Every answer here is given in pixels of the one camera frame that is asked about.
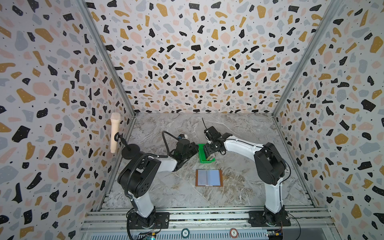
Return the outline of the green plastic card tray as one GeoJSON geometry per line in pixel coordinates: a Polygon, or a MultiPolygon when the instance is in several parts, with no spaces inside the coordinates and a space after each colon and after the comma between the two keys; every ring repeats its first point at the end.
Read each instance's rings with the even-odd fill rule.
{"type": "Polygon", "coordinates": [[[198,156],[199,156],[199,160],[200,160],[201,164],[210,164],[210,163],[214,163],[216,161],[214,155],[212,155],[210,157],[206,156],[205,150],[204,150],[205,144],[198,144],[198,146],[199,146],[198,156]]]}

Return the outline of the brown leather card holder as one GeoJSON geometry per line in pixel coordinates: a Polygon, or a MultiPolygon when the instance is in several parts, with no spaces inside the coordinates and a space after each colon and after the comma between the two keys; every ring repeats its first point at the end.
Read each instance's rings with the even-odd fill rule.
{"type": "Polygon", "coordinates": [[[222,187],[222,170],[196,170],[196,187],[222,187]]]}

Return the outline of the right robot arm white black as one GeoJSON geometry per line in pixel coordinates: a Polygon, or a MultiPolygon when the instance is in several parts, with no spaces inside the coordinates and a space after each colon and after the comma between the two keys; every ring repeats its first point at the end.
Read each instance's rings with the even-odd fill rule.
{"type": "Polygon", "coordinates": [[[256,144],[241,140],[232,134],[220,134],[215,127],[204,130],[208,143],[204,154],[233,152],[254,160],[259,178],[265,184],[266,201],[262,211],[249,212],[252,227],[289,227],[290,217],[281,196],[282,182],[287,164],[272,143],[256,144]]]}

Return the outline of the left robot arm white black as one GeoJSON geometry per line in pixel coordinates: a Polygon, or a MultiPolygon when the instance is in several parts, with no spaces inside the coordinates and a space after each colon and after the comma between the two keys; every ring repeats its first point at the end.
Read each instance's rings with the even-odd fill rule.
{"type": "Polygon", "coordinates": [[[135,144],[123,148],[123,158],[130,162],[118,176],[125,197],[133,210],[127,214],[128,225],[134,229],[149,229],[156,225],[156,208],[149,189],[155,176],[161,172],[179,170],[199,152],[199,146],[185,138],[177,138],[177,145],[167,155],[145,153],[135,144]]]}

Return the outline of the black microphone stand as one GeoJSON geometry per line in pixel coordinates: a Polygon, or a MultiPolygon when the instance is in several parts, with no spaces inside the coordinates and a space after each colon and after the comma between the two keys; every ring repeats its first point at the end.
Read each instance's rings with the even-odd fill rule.
{"type": "Polygon", "coordinates": [[[123,137],[123,134],[116,133],[114,140],[116,142],[120,141],[124,145],[122,150],[123,159],[131,160],[136,154],[140,152],[140,147],[136,144],[128,144],[127,140],[123,137]]]}

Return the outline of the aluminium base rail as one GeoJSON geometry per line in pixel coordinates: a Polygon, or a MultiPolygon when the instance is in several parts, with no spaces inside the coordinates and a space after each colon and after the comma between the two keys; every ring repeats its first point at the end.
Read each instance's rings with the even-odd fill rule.
{"type": "Polygon", "coordinates": [[[327,209],[288,206],[283,223],[258,224],[261,207],[158,208],[155,222],[141,228],[127,209],[89,212],[83,240],[339,240],[327,209]]]}

